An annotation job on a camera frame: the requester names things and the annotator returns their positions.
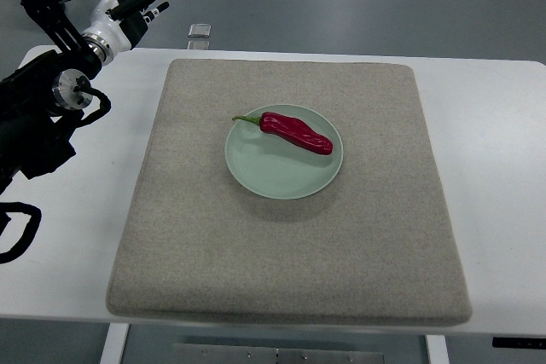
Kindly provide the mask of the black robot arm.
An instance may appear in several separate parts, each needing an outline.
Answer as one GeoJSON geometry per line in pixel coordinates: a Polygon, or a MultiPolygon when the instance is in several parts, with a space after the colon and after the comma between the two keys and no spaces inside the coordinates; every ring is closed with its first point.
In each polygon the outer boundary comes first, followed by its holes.
{"type": "Polygon", "coordinates": [[[57,45],[1,82],[1,188],[17,173],[32,179],[75,155],[73,132],[105,115],[111,104],[91,79],[107,54],[85,41],[67,18],[68,0],[20,0],[57,45]]]}

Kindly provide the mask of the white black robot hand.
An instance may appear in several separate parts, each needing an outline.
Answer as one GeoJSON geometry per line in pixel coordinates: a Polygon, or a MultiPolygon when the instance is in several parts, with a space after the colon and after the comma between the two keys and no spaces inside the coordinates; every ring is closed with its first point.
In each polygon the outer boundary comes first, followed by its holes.
{"type": "Polygon", "coordinates": [[[103,50],[105,60],[112,59],[134,49],[152,21],[168,8],[163,0],[101,0],[83,37],[103,50]]]}

